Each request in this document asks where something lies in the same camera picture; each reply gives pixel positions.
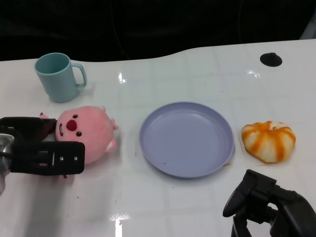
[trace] table surface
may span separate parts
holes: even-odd
[[[275,52],[281,66],[259,58]],[[316,209],[316,41],[204,47],[162,58],[81,62],[88,85],[64,104],[49,100],[33,69],[35,59],[0,62],[0,118],[58,118],[83,105],[105,106],[119,126],[118,149],[80,175],[9,174],[0,197],[3,237],[228,237],[232,218],[222,217],[230,194],[250,168],[296,190]],[[79,70],[74,68],[78,81]],[[200,179],[166,175],[145,161],[138,143],[141,123],[154,109],[193,101],[219,111],[230,123],[236,150],[231,165]],[[241,128],[276,120],[297,136],[287,162],[266,165],[248,154]],[[268,236],[268,224],[249,224]]]

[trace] teal mug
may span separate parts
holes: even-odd
[[[72,67],[78,67],[83,75],[83,83],[77,84]],[[78,87],[87,85],[84,68],[79,63],[71,63],[63,53],[49,53],[39,58],[34,69],[51,100],[59,103],[70,101],[79,95]]]

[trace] plush toy ear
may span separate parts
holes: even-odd
[[[104,106],[98,106],[100,109],[104,110],[105,112],[105,107]]]
[[[43,113],[41,113],[41,114],[39,115],[39,118],[40,118],[40,119],[48,119],[49,117],[46,116],[46,115],[44,115]]]

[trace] plush toy nose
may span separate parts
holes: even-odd
[[[69,120],[68,123],[66,124],[66,128],[69,131],[75,131],[77,129],[77,123],[74,120]]]

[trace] mug handle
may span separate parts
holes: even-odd
[[[79,68],[81,73],[82,73],[82,76],[83,76],[83,83],[76,84],[76,87],[85,87],[87,85],[87,76],[85,74],[85,70],[83,68],[83,65],[81,65],[80,63],[72,63],[71,66]]]

